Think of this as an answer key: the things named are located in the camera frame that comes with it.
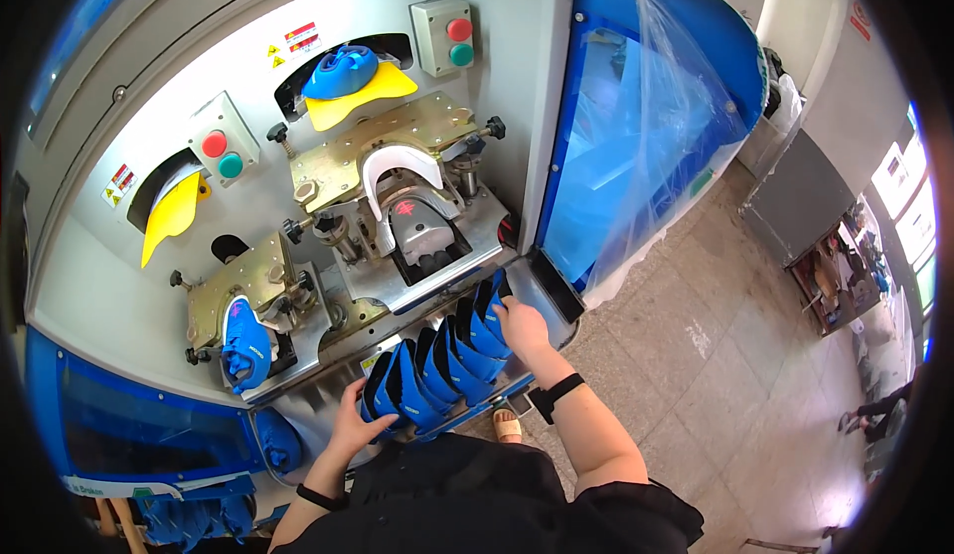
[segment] wooden handle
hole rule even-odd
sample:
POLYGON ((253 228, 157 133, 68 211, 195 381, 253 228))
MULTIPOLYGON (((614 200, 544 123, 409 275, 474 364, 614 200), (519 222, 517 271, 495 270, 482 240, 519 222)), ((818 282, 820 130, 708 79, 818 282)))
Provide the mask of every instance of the wooden handle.
POLYGON ((146 546, 142 544, 142 536, 139 534, 139 528, 133 522, 133 512, 129 510, 129 503, 124 498, 111 498, 110 502, 116 510, 119 523, 122 524, 122 531, 126 534, 129 551, 132 552, 132 554, 148 554, 146 546))
POLYGON ((116 522, 113 521, 113 512, 106 500, 97 498, 96 510, 99 511, 99 533, 107 538, 114 538, 119 535, 119 529, 116 527, 116 522))

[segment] stack of shoe uppers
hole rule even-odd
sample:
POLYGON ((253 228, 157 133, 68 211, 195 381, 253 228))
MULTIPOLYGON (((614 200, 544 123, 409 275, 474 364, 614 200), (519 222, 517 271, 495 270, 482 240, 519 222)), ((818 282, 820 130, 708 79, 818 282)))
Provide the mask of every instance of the stack of shoe uppers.
POLYGON ((493 392, 512 352, 490 306, 503 305, 501 298, 510 295, 501 269, 481 281, 474 299, 460 298, 437 330, 425 328, 417 341, 406 338, 378 357, 364 386, 362 417, 400 415, 379 438, 394 438, 410 424, 423 436, 461 399, 473 407, 493 392))

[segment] black wristband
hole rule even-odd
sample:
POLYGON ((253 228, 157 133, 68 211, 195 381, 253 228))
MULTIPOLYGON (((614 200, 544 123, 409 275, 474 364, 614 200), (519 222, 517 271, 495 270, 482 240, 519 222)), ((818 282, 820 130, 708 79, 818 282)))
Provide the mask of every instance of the black wristband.
POLYGON ((533 406, 540 412, 540 415, 543 416, 544 421, 549 425, 554 425, 554 405, 556 401, 584 382, 586 381, 583 380, 583 377, 574 372, 562 381, 557 382, 549 391, 534 388, 528 394, 528 397, 533 406))
POLYGON ((345 494, 341 498, 328 498, 324 494, 319 494, 311 488, 304 487, 303 483, 300 483, 298 488, 295 490, 295 493, 308 500, 312 504, 317 504, 318 506, 325 508, 331 512, 337 510, 344 510, 348 508, 348 495, 345 494))

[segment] red button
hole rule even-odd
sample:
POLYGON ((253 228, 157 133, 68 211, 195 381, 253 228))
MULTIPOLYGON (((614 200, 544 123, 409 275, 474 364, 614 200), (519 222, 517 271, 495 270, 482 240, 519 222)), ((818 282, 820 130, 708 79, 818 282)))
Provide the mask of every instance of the red button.
POLYGON ((464 18, 451 20, 450 23, 447 24, 447 36, 450 37, 451 41, 465 41, 473 31, 474 27, 471 21, 465 20, 464 18))
POLYGON ((209 135, 202 140, 202 152, 211 158, 218 158, 225 152, 225 134, 219 130, 210 131, 209 135))

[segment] hand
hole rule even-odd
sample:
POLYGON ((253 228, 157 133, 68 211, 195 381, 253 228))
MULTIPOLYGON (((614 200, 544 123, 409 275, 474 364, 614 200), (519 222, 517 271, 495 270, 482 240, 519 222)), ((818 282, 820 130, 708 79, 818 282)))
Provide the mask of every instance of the hand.
POLYGON ((392 413, 379 417, 370 423, 362 419, 356 404, 358 402, 358 392, 366 381, 365 378, 358 379, 348 384, 344 389, 344 394, 341 395, 341 405, 338 408, 338 414, 335 416, 335 427, 331 432, 331 441, 328 441, 327 451, 344 458, 346 464, 368 442, 373 441, 378 434, 397 421, 399 417, 392 413))
POLYGON ((507 347, 520 357, 524 363, 530 363, 529 358, 541 353, 548 353, 554 348, 550 345, 550 335, 547 332, 547 322, 532 306, 520 303, 514 296, 501 299, 505 308, 494 304, 494 313, 500 320, 500 329, 504 333, 507 347))

